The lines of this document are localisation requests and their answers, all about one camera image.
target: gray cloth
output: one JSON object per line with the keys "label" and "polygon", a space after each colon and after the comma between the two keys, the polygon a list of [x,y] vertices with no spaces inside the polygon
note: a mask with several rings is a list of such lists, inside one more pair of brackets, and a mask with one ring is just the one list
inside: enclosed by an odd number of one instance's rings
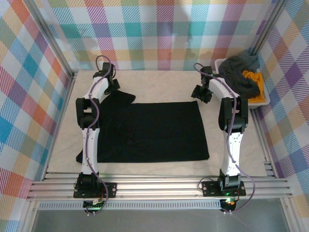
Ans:
{"label": "gray cloth", "polygon": [[241,56],[246,60],[239,56],[226,59],[219,67],[219,75],[234,92],[246,98],[255,98],[260,94],[260,89],[254,80],[245,78],[242,72],[245,70],[256,72],[254,68],[259,66],[256,65],[257,57],[254,59],[253,56],[249,56],[249,53],[247,56],[245,52],[242,52]]}
{"label": "gray cloth", "polygon": [[258,56],[251,56],[248,50],[243,50],[237,56],[245,61],[245,64],[248,66],[248,71],[256,73],[256,70],[260,68],[260,63],[257,60]]}

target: floor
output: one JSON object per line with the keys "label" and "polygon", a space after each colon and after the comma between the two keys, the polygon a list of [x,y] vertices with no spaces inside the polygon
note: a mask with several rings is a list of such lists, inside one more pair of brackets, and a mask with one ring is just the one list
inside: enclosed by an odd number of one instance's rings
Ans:
{"label": "floor", "polygon": [[[56,139],[48,172],[79,173],[81,164],[75,161],[82,150],[82,133],[77,125],[75,100],[90,88],[95,71],[79,71],[68,107]],[[194,87],[200,84],[195,71],[117,71],[121,91],[136,95],[134,103],[188,102]],[[223,160],[223,133],[218,126],[219,100],[213,96],[208,104],[198,101],[203,119],[210,158],[202,161],[164,163],[99,163],[101,173],[218,175]],[[252,176],[266,176],[264,154],[250,115],[241,142],[240,166]]]}

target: orange cloth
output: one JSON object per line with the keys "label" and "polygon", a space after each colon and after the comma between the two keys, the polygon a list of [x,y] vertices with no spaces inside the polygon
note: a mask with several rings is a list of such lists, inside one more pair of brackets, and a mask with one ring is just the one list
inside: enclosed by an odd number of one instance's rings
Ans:
{"label": "orange cloth", "polygon": [[260,94],[258,96],[256,96],[255,98],[250,98],[248,99],[249,103],[261,103],[261,102],[265,102],[265,98],[263,95],[263,77],[262,74],[257,72],[257,73],[253,73],[253,72],[249,72],[247,70],[243,71],[242,73],[246,78],[250,78],[252,80],[254,80],[254,82],[257,83],[257,85],[259,86],[260,89]]}

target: plaid wallpaper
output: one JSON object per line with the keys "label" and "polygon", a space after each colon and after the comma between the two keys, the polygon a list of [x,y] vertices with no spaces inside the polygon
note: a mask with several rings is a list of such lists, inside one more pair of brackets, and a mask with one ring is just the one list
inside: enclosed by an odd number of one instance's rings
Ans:
{"label": "plaid wallpaper", "polygon": [[264,132],[309,231],[309,0],[289,0],[259,61],[271,99],[259,109]]}
{"label": "plaid wallpaper", "polygon": [[192,70],[248,49],[275,0],[36,0],[74,70]]}
{"label": "plaid wallpaper", "polygon": [[69,78],[21,0],[0,0],[0,232],[42,173]]}

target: aluminum rail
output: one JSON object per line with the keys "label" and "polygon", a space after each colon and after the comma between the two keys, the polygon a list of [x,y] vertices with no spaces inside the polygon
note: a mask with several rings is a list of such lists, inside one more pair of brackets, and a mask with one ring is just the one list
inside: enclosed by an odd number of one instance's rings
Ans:
{"label": "aluminum rail", "polygon": [[[230,197],[203,197],[197,184],[203,176],[156,176],[156,175],[101,175],[106,182],[117,183],[116,198],[111,200],[196,200],[227,199]],[[33,182],[28,201],[83,200],[73,198],[74,183],[78,174],[46,174],[45,180]],[[292,196],[286,179],[256,177],[255,199],[287,198]],[[247,196],[252,194],[253,184],[243,177]]]}

